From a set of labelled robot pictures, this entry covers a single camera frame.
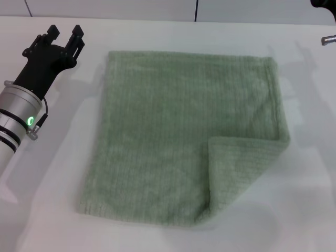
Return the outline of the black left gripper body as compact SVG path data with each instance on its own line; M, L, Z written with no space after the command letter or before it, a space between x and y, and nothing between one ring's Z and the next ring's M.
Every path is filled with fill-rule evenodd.
M62 71L76 66L78 47L38 45L33 50L26 49L23 56L27 57L27 64L14 85L21 86L42 99Z

